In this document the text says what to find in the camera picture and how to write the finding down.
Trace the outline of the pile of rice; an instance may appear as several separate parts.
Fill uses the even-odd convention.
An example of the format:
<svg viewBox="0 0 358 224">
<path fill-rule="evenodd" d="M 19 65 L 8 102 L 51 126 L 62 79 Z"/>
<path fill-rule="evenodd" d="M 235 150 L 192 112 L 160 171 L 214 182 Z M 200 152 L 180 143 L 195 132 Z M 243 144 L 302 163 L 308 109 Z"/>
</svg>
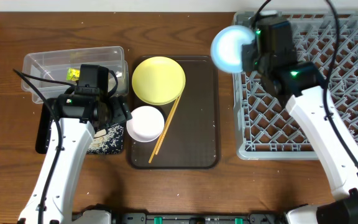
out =
<svg viewBox="0 0 358 224">
<path fill-rule="evenodd" d="M 124 130 L 123 125 L 117 125 L 98 131 L 86 153 L 120 154 L 123 150 Z"/>
</svg>

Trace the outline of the light blue bowl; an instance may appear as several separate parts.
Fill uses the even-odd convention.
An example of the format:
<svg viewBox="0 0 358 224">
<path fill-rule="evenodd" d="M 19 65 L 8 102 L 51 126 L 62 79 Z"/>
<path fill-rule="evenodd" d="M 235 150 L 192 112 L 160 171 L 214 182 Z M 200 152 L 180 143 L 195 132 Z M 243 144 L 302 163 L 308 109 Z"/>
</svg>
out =
<svg viewBox="0 0 358 224">
<path fill-rule="evenodd" d="M 248 27 L 233 25 L 221 30 L 211 44 L 211 58 L 215 66 L 226 73 L 240 73 L 242 67 L 242 46 L 250 45 L 255 33 Z"/>
</svg>

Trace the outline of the white pink bowl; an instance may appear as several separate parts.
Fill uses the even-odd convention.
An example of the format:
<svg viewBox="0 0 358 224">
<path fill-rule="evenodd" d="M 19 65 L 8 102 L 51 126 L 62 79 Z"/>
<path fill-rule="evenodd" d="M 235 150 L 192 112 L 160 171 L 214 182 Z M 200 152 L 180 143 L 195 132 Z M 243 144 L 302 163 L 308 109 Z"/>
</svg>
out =
<svg viewBox="0 0 358 224">
<path fill-rule="evenodd" d="M 162 113 L 152 106 L 141 106 L 131 112 L 126 123 L 129 136 L 138 142 L 151 142 L 162 133 L 165 120 Z"/>
</svg>

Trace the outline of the green orange snack wrapper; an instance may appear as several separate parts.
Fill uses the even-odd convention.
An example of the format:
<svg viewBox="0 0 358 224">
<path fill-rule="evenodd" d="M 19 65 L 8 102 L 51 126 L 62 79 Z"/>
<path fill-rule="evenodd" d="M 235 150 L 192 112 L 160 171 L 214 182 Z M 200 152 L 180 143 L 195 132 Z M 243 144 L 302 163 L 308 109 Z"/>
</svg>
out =
<svg viewBox="0 0 358 224">
<path fill-rule="evenodd" d="M 78 81 L 80 77 L 80 69 L 77 68 L 68 68 L 66 80 L 68 81 Z"/>
</svg>

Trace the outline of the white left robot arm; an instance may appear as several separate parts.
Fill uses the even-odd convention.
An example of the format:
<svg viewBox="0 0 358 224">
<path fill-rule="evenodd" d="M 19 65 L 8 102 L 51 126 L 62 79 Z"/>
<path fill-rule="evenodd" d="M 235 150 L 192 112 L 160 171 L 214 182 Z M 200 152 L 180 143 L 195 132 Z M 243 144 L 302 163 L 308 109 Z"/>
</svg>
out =
<svg viewBox="0 0 358 224">
<path fill-rule="evenodd" d="M 112 223 L 112 212 L 97 204 L 73 218 L 73 199 L 87 150 L 104 127 L 131 119 L 123 96 L 62 94 L 53 101 L 48 148 L 32 196 L 19 223 Z"/>
</svg>

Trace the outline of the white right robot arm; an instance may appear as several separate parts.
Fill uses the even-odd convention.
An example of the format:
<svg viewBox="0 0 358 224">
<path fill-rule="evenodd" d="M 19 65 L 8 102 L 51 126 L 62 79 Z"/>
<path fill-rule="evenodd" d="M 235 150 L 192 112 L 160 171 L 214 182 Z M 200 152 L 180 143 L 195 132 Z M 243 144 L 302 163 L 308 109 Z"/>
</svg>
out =
<svg viewBox="0 0 358 224">
<path fill-rule="evenodd" d="M 299 62 L 291 42 L 264 52 L 256 41 L 241 45 L 245 72 L 258 71 L 262 86 L 276 97 L 306 134 L 335 199 L 304 205 L 286 214 L 288 223 L 358 223 L 358 145 L 324 90 L 324 78 L 311 62 Z"/>
</svg>

